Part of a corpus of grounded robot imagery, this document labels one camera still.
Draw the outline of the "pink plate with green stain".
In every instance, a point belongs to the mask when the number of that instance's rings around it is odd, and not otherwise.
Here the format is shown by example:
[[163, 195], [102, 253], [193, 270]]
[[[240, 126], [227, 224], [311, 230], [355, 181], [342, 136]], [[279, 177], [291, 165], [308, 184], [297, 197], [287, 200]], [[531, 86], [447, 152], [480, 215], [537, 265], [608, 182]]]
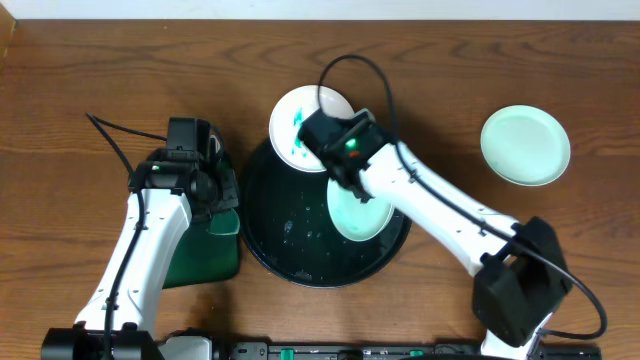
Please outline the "pink plate with green stain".
[[317, 85], [305, 85], [286, 93], [274, 107], [269, 120], [269, 138], [280, 159], [306, 173], [325, 172], [320, 160], [300, 141], [303, 122], [320, 108]]

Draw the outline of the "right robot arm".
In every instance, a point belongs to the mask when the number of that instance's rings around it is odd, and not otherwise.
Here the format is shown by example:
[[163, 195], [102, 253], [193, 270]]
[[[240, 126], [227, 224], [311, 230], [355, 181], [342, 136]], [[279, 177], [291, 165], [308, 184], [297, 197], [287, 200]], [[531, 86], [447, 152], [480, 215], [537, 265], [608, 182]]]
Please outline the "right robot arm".
[[480, 352], [529, 358], [572, 284], [553, 228], [485, 207], [424, 165], [367, 110], [350, 119], [316, 111], [298, 132], [331, 179], [384, 200], [438, 240], [473, 278], [472, 310], [487, 330]]

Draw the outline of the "green yellow sponge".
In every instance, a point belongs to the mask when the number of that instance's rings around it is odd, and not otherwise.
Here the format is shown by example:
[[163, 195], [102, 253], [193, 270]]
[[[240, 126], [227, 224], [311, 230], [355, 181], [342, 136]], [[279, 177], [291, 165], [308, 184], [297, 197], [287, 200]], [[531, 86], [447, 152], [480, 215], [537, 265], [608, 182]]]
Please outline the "green yellow sponge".
[[240, 231], [240, 220], [234, 209], [215, 213], [207, 232], [213, 236], [236, 236]]

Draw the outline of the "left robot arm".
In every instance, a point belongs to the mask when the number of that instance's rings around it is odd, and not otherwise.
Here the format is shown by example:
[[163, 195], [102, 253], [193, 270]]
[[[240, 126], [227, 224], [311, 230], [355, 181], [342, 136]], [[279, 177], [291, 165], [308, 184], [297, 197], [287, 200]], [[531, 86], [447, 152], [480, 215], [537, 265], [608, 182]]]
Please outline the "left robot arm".
[[129, 197], [97, 289], [71, 327], [48, 330], [41, 358], [225, 358], [225, 344], [205, 331], [178, 331], [157, 342], [154, 330], [163, 290], [238, 273], [238, 187], [230, 161], [144, 161], [137, 174], [144, 186]]

